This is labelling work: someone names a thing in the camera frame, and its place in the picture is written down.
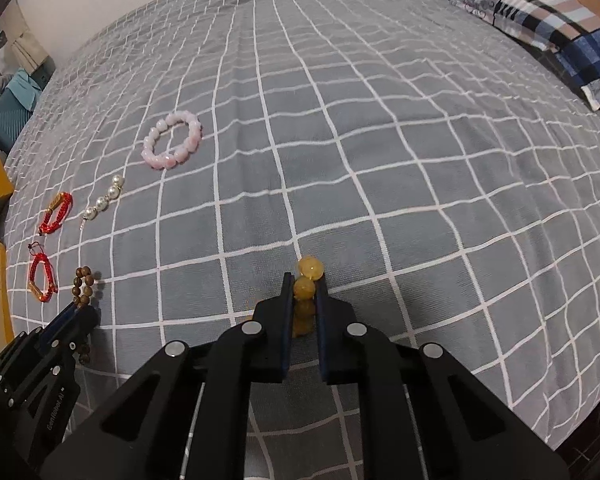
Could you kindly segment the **grey checked bed cover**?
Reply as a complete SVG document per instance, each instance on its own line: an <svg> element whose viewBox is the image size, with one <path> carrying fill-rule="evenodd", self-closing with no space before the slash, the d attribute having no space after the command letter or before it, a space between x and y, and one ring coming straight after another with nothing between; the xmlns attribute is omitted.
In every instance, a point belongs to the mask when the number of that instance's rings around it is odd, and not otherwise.
<svg viewBox="0 0 600 480"><path fill-rule="evenodd" d="M552 448L600 400L600 112L444 0L155 0L56 70L6 169L15 329L100 277L72 426L304 256Z"/></svg>

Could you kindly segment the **teal suitcase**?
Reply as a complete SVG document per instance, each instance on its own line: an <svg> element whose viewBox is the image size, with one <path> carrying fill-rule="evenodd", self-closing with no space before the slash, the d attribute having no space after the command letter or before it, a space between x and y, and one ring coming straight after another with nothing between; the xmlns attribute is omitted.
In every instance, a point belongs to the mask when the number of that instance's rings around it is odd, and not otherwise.
<svg viewBox="0 0 600 480"><path fill-rule="evenodd" d="M42 93L38 83L22 68L0 77L0 150L9 153L32 117Z"/></svg>

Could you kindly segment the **blue plaid pillow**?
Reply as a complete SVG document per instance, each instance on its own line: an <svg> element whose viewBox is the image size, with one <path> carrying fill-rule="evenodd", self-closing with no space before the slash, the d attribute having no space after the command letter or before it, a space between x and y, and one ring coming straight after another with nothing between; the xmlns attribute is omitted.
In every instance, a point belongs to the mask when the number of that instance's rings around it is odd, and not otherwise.
<svg viewBox="0 0 600 480"><path fill-rule="evenodd" d="M600 17L578 0L449 0L544 54L566 84L600 110Z"/></svg>

